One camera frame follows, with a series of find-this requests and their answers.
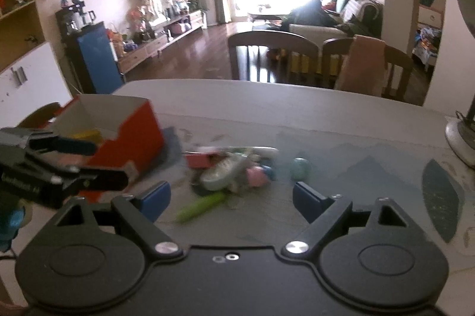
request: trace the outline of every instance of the blue cabinet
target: blue cabinet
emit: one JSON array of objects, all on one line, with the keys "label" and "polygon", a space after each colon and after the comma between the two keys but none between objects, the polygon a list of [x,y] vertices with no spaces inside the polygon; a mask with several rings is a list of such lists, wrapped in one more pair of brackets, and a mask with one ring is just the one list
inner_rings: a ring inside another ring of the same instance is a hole
[{"label": "blue cabinet", "polygon": [[124,84],[103,22],[83,28],[65,42],[84,93],[111,94]]}]

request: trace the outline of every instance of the yellow object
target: yellow object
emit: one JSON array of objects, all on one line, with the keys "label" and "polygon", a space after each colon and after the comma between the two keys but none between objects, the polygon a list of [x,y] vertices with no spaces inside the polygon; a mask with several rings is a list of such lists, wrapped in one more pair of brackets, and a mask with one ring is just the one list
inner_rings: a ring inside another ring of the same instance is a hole
[{"label": "yellow object", "polygon": [[95,144],[101,144],[104,139],[102,138],[101,132],[98,129],[87,129],[85,131],[78,132],[71,135],[72,139],[78,140],[88,140],[94,142]]},{"label": "yellow object", "polygon": [[[292,64],[290,67],[290,71],[293,73],[299,72],[299,54],[296,52],[292,52]],[[330,59],[330,76],[338,76],[338,57],[332,57]],[[302,55],[302,73],[308,72],[308,56]],[[317,60],[317,70],[315,73],[319,75],[322,74],[322,58],[319,57]]]}]

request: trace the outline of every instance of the blue object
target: blue object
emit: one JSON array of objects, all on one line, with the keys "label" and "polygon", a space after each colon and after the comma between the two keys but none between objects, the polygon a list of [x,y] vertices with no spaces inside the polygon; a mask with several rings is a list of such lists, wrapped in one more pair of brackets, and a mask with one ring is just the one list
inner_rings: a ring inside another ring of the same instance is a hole
[{"label": "blue object", "polygon": [[0,252],[7,252],[11,248],[11,241],[17,236],[24,217],[23,208],[0,213]]},{"label": "blue object", "polygon": [[111,94],[124,84],[103,22],[69,36],[66,46],[85,94]]},{"label": "blue object", "polygon": [[166,181],[132,199],[132,204],[151,222],[155,222],[165,211],[172,199],[172,188]]},{"label": "blue object", "polygon": [[330,205],[334,199],[327,198],[317,193],[303,182],[297,182],[292,191],[294,207],[308,223],[315,221]]},{"label": "blue object", "polygon": [[310,162],[304,158],[295,158],[290,164],[290,177],[293,181],[306,181],[310,175]]},{"label": "blue object", "polygon": [[269,178],[271,181],[275,181],[276,172],[274,171],[274,169],[264,164],[261,164],[261,167],[264,169],[264,173],[265,175],[267,175],[267,178]]}]

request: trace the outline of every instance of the pile of toys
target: pile of toys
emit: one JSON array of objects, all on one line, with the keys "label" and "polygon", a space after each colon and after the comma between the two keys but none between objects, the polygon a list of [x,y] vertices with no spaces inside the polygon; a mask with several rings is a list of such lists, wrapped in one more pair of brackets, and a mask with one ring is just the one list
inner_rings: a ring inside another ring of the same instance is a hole
[{"label": "pile of toys", "polygon": [[201,198],[177,213],[179,222],[188,221],[223,202],[230,193],[268,185],[275,180],[273,147],[198,147],[184,157],[194,176],[191,188]]}]

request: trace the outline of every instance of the green marker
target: green marker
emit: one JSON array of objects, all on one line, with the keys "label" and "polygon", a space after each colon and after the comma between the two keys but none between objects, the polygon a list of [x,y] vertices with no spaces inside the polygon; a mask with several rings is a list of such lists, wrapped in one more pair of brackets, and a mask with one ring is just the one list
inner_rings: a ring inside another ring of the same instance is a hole
[{"label": "green marker", "polygon": [[211,208],[215,207],[217,204],[223,202],[227,197],[225,192],[216,192],[206,197],[201,197],[193,202],[189,206],[182,208],[176,215],[176,220],[178,222],[187,222],[190,219],[193,219]]}]

